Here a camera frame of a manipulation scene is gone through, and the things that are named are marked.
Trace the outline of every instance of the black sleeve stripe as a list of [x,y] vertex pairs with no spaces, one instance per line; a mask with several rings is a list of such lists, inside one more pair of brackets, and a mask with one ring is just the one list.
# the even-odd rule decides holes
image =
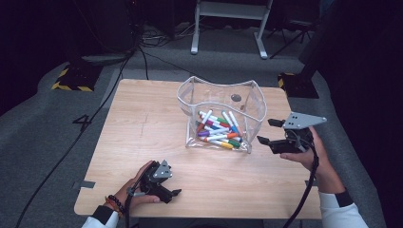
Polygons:
[[97,210],[95,210],[92,215],[93,218],[99,220],[103,225],[109,221],[112,216],[113,210],[107,206],[98,206]]
[[343,193],[335,194],[335,196],[339,207],[349,206],[354,203],[347,189]]

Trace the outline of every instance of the hand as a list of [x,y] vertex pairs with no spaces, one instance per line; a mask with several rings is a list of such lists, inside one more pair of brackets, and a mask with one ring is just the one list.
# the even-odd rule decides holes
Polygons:
[[[310,126],[309,129],[314,137],[315,150],[319,157],[319,167],[317,168],[316,177],[318,181],[318,189],[322,193],[342,193],[345,191],[345,187],[341,182],[335,169],[332,167],[326,149],[323,145],[322,139],[318,136],[315,129]],[[304,153],[282,153],[280,157],[285,160],[300,162],[308,170],[312,169],[314,162],[314,152],[309,149]]]
[[[115,194],[115,197],[119,200],[119,202],[122,205],[125,205],[125,201],[127,199],[127,188],[132,187],[134,183],[140,178],[141,174],[145,171],[145,169],[152,163],[152,161],[147,162],[143,167],[139,170],[137,173],[136,177],[133,179],[130,179],[122,188]],[[132,198],[131,204],[130,204],[130,210],[134,209],[138,204],[141,203],[153,203],[153,202],[160,202],[160,198],[157,196],[141,196],[141,197],[136,197]],[[105,203],[104,206],[107,206],[111,209],[113,209],[112,205],[109,203]]]

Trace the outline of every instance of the bracelet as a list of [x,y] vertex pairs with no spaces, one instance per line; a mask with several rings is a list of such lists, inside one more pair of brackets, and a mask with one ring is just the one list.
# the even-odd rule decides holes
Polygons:
[[113,210],[119,214],[119,218],[123,217],[125,213],[125,208],[115,196],[109,195],[108,197],[105,197],[105,201],[112,205]]

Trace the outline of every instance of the light wood tabletop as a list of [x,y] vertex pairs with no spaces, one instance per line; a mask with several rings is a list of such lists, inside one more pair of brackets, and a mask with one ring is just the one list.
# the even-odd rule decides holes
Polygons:
[[[185,147],[187,116],[179,107],[181,83],[121,80],[95,148],[74,210],[92,215],[105,196],[116,193],[146,162],[167,160],[173,177],[163,186],[182,189],[169,203],[142,204],[133,217],[287,219],[296,210],[309,171],[273,155],[257,139],[252,152]],[[267,116],[260,136],[284,139],[270,118],[284,120],[290,112],[280,88],[261,87]],[[319,197],[313,187],[300,219],[320,219]]]

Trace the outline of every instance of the person's arm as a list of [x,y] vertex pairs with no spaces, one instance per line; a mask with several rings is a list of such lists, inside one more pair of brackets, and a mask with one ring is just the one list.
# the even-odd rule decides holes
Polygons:
[[[320,212],[325,228],[333,227],[368,227],[358,208],[344,187],[340,177],[332,167],[321,138],[313,127],[310,127],[314,137],[315,149],[319,157],[319,167],[316,177],[320,198]],[[312,169],[314,153],[312,149],[305,153],[282,153],[282,159],[300,162],[308,170]]]
[[[119,206],[117,205],[119,202],[121,205],[125,205],[125,201],[127,199],[127,188],[134,185],[137,179],[140,178],[141,174],[144,170],[152,163],[149,161],[139,170],[136,177],[134,179],[130,179],[122,188],[114,195],[116,200],[110,200],[109,202],[105,202],[103,205],[98,206],[95,210],[94,214],[86,219],[86,223],[84,223],[83,228],[114,228],[118,224],[119,218],[124,216]],[[133,210],[136,205],[141,203],[153,203],[160,202],[160,199],[156,196],[141,196],[136,197],[131,200],[130,208],[124,208],[125,210]]]

